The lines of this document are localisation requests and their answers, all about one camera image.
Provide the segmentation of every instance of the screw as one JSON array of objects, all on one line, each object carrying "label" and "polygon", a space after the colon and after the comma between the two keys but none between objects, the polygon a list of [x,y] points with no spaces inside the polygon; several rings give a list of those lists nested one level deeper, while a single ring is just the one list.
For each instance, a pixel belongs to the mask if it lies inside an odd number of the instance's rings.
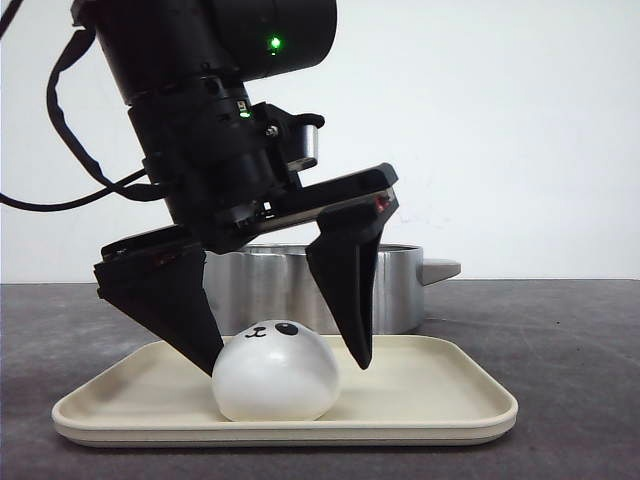
[{"label": "screw", "polygon": [[275,125],[271,125],[267,128],[265,134],[267,135],[267,137],[274,138],[280,135],[280,129]]}]

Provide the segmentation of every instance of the panda eye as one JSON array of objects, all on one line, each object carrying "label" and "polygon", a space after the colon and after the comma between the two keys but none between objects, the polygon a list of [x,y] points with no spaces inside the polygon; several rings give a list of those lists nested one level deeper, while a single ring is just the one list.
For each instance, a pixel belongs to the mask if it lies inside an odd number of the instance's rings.
[{"label": "panda eye", "polygon": [[277,323],[276,330],[278,330],[283,335],[293,336],[298,334],[298,327],[296,327],[292,323]]}]

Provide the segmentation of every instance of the cream tray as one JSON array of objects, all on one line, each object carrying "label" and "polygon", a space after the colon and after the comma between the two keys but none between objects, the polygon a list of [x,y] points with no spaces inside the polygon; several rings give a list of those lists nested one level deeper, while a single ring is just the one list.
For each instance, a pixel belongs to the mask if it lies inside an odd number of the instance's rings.
[{"label": "cream tray", "polygon": [[473,445],[507,432],[516,399],[453,343],[374,337],[361,371],[339,336],[325,337],[342,377],[313,422],[230,422],[211,379],[164,342],[146,345],[53,408],[56,430],[94,447]]}]

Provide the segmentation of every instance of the tray rim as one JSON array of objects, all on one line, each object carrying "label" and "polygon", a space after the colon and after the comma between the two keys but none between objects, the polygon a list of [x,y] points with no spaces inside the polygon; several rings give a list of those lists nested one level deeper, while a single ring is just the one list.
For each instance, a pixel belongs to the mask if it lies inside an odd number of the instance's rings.
[{"label": "tray rim", "polygon": [[[325,338],[340,338],[339,335],[323,335]],[[493,440],[498,438],[499,436],[506,433],[509,429],[513,427],[515,424],[516,416],[518,413],[519,405],[516,398],[504,387],[502,386],[496,379],[494,379],[487,371],[485,371],[475,360],[473,360],[469,355],[467,355],[464,350],[462,350],[455,343],[443,340],[441,338],[430,337],[425,335],[374,335],[375,338],[384,338],[389,340],[399,339],[400,341],[415,341],[415,342],[434,342],[441,343],[445,345],[447,348],[452,348],[456,350],[456,354],[464,357],[465,361],[470,362],[471,366],[479,371],[480,374],[484,377],[485,380],[489,381],[494,387],[496,387],[501,394],[508,400],[509,408],[496,416],[486,417],[477,420],[454,420],[454,421],[428,421],[428,422],[416,422],[416,421],[350,421],[350,420],[316,420],[313,422],[308,421],[260,421],[260,422],[215,422],[208,425],[190,425],[190,426],[162,426],[162,427],[153,427],[149,425],[127,425],[126,427],[122,426],[108,426],[108,425],[93,425],[87,422],[82,422],[80,420],[75,420],[70,418],[62,413],[62,409],[67,401],[70,398],[75,396],[78,393],[81,393],[83,390],[90,388],[91,384],[99,381],[101,378],[109,375],[113,370],[117,369],[123,363],[127,362],[131,357],[135,355],[139,355],[140,352],[147,349],[158,348],[160,345],[166,344],[164,341],[154,341],[143,345],[137,348],[135,351],[125,356],[118,362],[114,363],[112,366],[99,373],[95,377],[91,378],[89,381],[85,382],[83,385],[74,389],[69,394],[62,397],[58,400],[51,410],[51,417],[55,424],[55,428],[61,435],[69,438],[70,440],[77,441],[79,443],[85,442],[84,444],[102,444],[102,443],[129,443],[129,444],[163,444],[163,443],[175,443],[175,444],[188,444],[194,443],[192,440],[166,440],[166,441],[131,441],[131,440],[122,440],[122,441],[100,441],[100,440],[82,440],[81,438],[74,438],[72,434],[77,432],[80,436],[84,436],[82,434],[91,433],[91,432],[104,432],[104,433],[115,433],[115,432],[233,432],[233,431],[241,431],[243,434],[247,434],[248,432],[262,432],[262,431],[297,431],[297,430],[311,430],[311,431],[319,431],[319,430],[338,430],[338,431],[348,431],[348,430],[356,430],[362,431],[363,433],[368,430],[431,430],[431,431],[445,431],[445,430],[454,430],[458,433],[463,433],[462,430],[467,431],[481,431],[492,429],[492,427],[497,426],[506,426],[504,431],[497,435],[492,435],[491,437],[486,437],[486,441]],[[224,337],[224,340],[228,340],[232,338],[232,336]],[[454,439],[453,437],[448,437],[452,440],[461,440],[461,439],[475,439],[475,440],[483,440],[484,437],[472,437],[470,438],[468,434],[462,435],[458,439]],[[224,443],[228,442],[229,439],[209,439],[200,443]],[[355,440],[356,442],[362,442],[362,439]],[[251,443],[250,440],[240,440],[242,443]],[[274,444],[282,444],[286,441],[278,441],[274,440],[272,443]],[[300,440],[300,444],[310,443],[309,440]]]}]

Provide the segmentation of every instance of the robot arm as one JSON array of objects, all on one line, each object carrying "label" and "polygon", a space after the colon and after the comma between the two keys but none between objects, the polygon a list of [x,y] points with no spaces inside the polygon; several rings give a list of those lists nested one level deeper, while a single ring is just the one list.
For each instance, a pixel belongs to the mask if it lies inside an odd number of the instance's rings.
[{"label": "robot arm", "polygon": [[[383,164],[303,187],[298,173],[317,164],[324,119],[252,105],[244,87],[320,63],[335,36],[335,0],[75,0],[71,10],[84,33],[54,73],[98,38],[152,186],[134,192],[108,182],[90,159],[83,165],[129,198],[165,198],[175,224],[103,248],[100,296],[211,374],[222,340],[202,290],[204,250],[231,252],[262,233],[316,221],[311,272],[366,368],[377,249],[398,207],[395,172]],[[56,118],[55,81],[52,120],[81,159],[84,150]]]}]

